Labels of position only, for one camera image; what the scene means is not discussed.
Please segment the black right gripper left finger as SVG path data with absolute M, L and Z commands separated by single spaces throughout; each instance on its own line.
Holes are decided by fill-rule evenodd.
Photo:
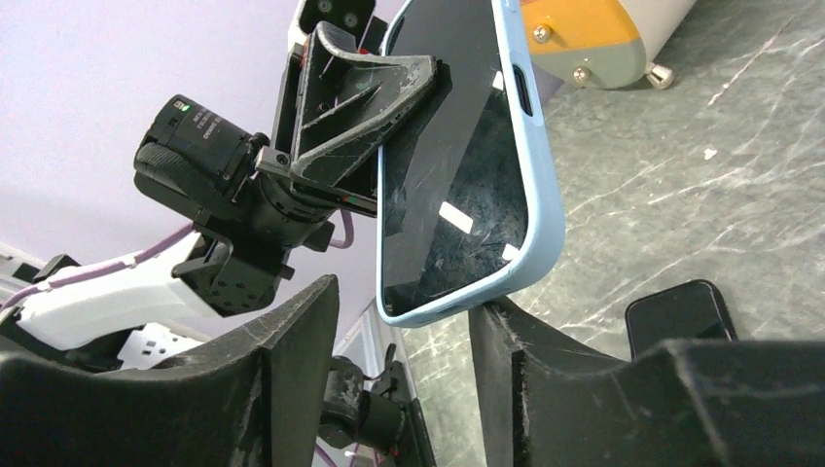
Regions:
M 339 316 L 324 275 L 150 370 L 92 374 L 1 349 L 5 466 L 308 466 Z

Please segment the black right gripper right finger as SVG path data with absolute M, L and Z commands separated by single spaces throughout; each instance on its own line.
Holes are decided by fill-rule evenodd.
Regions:
M 670 340 L 626 362 L 506 298 L 469 312 L 491 466 L 820 466 L 824 346 Z

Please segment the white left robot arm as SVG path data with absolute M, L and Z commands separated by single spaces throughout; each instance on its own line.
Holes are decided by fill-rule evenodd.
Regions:
M 92 373 L 149 369 L 198 345 L 174 320 L 265 308 L 293 276 L 294 249 L 348 247 L 353 215 L 377 213 L 378 147 L 437 77 L 431 55 L 381 55 L 387 32 L 370 2 L 301 5 L 272 134 L 170 98 L 134 183 L 188 225 L 97 264 L 54 257 L 3 301 L 3 342 Z

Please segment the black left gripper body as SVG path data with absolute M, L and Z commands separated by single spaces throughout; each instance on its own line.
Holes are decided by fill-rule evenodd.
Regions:
M 326 244 L 335 211 L 377 215 L 377 148 L 387 137 L 386 24 L 370 13 L 299 13 L 273 140 L 262 150 L 255 234 Z

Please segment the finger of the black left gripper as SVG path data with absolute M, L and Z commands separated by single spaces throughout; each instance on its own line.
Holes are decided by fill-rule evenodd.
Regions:
M 362 54 L 350 33 L 319 22 L 298 81 L 291 178 L 338 188 L 427 98 L 437 70 L 433 55 Z

